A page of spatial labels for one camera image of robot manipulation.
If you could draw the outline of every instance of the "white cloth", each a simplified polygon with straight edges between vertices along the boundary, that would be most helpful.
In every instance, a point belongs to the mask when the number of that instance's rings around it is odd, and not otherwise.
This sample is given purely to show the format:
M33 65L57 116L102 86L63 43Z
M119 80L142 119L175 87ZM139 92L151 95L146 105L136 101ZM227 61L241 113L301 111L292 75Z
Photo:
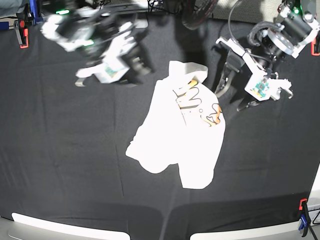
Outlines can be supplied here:
M226 122L216 95L202 82L206 66L170 61L155 85L149 112L126 155L153 174L178 164L183 188L203 189L214 176Z

